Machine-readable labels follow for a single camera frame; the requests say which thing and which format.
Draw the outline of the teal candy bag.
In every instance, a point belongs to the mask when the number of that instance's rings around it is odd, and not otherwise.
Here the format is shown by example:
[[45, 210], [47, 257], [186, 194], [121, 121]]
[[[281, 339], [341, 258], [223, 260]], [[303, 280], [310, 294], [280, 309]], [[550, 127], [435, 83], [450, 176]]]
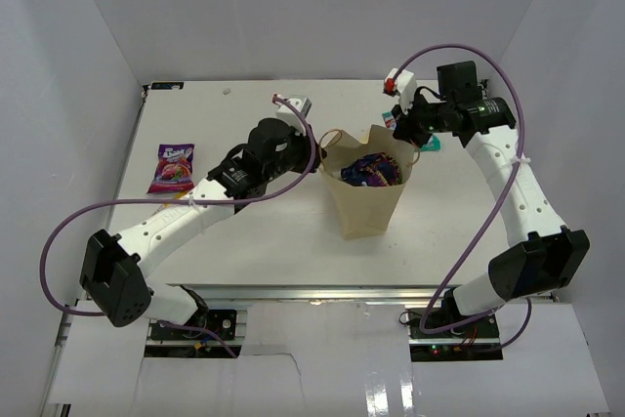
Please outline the teal candy bag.
[[[394, 131], [396, 129], [396, 120], [393, 117], [390, 111], [386, 111], [382, 113], [382, 119], [384, 121], [385, 126]], [[436, 136], [430, 136], [428, 141], [420, 147], [421, 151], [440, 151], [441, 150], [441, 142]]]

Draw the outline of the dark blue snack bag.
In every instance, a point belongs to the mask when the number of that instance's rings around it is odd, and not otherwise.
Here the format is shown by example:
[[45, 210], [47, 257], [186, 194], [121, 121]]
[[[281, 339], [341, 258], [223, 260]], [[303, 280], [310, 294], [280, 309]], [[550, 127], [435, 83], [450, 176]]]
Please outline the dark blue snack bag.
[[341, 180], [352, 187], [387, 188], [401, 184], [396, 160], [386, 152], [363, 155], [340, 172]]

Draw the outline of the purple pink gummy bag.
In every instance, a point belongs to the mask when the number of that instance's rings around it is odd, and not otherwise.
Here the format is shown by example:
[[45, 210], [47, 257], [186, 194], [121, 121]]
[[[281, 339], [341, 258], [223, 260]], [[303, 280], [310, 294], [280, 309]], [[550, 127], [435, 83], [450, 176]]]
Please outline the purple pink gummy bag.
[[194, 144], [160, 145], [157, 165], [147, 194], [173, 193], [191, 190]]

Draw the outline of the beige paper bag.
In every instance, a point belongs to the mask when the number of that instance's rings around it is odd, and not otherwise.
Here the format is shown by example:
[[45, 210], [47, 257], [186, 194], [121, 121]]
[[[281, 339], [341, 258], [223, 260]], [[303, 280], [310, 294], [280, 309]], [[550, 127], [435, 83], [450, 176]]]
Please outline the beige paper bag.
[[341, 129], [323, 136], [329, 141], [321, 145], [319, 170], [335, 202], [343, 238], [385, 233], [420, 151], [379, 125], [370, 127], [364, 141]]

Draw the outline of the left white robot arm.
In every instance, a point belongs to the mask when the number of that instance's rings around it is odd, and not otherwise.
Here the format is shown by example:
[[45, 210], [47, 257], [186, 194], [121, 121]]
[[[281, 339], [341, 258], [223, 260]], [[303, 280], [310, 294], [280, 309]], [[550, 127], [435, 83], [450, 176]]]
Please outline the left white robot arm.
[[184, 337], [206, 326], [205, 302], [184, 286], [148, 284], [156, 268], [197, 235], [265, 195], [282, 175], [316, 168], [311, 132], [265, 118], [182, 198], [117, 234], [101, 229], [87, 243], [80, 284], [115, 327], [144, 317], [173, 323]]

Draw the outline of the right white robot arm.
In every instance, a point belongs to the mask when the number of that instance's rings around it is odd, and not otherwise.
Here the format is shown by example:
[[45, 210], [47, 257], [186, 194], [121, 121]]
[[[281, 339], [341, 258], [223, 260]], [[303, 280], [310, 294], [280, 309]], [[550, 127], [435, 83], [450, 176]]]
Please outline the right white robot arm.
[[413, 73], [393, 69], [384, 92], [396, 96], [394, 137], [424, 146], [448, 133], [478, 165], [501, 216], [508, 248], [484, 274], [448, 289], [439, 308], [429, 308], [419, 327], [425, 334], [461, 338], [477, 320], [512, 300], [565, 288], [590, 249], [582, 229], [570, 229], [538, 184], [521, 148], [521, 122], [500, 97], [486, 97], [474, 62], [437, 68], [438, 89], [429, 102]]

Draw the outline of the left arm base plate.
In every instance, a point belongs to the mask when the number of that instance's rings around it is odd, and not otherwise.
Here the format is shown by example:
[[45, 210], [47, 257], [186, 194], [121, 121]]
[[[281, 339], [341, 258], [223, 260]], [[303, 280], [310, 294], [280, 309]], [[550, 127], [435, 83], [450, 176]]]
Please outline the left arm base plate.
[[[236, 323], [236, 310], [210, 310], [202, 315], [193, 326], [211, 330], [221, 339], [229, 341], [235, 338]], [[205, 337], [210, 339], [206, 333], [162, 327], [158, 324], [153, 325], [148, 334], [148, 338], [153, 341], [197, 341]]]

